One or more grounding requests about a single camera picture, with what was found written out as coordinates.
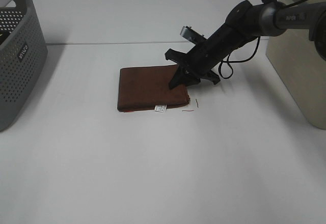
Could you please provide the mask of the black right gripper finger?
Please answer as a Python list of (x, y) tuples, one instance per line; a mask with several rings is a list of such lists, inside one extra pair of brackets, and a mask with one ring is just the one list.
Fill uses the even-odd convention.
[(197, 85), (201, 82), (201, 80), (199, 78), (196, 77), (187, 77), (186, 81), (185, 81), (185, 86), (189, 87), (189, 86), (193, 86), (193, 85)]
[(185, 73), (184, 69), (181, 66), (179, 66), (169, 82), (169, 89), (172, 90), (179, 85), (186, 85), (187, 82), (188, 82), (188, 76)]

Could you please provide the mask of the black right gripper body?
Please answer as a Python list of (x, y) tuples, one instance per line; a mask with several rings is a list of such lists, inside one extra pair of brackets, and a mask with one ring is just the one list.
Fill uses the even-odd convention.
[(188, 77), (206, 79), (217, 84), (220, 82), (220, 77), (212, 71), (212, 68), (246, 42), (245, 35), (223, 24), (209, 38), (194, 45), (187, 53), (169, 49), (165, 53), (165, 58), (181, 66)]

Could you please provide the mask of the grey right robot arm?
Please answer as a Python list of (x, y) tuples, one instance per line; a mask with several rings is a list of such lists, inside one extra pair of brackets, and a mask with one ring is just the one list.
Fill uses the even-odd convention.
[(314, 42), (320, 57), (325, 58), (325, 2), (308, 4), (308, 0), (299, 0), (286, 5), (278, 0), (261, 1), (259, 5), (248, 0), (236, 5), (209, 38), (189, 26), (183, 27), (181, 36), (194, 47), (187, 53), (172, 49), (165, 53), (166, 60), (179, 66), (169, 88), (197, 85), (202, 79), (217, 84), (222, 74), (214, 73), (212, 68), (221, 68), (224, 63), (231, 65), (229, 57), (234, 50), (260, 41), (263, 36), (280, 36), (288, 29), (309, 30), (309, 40)]

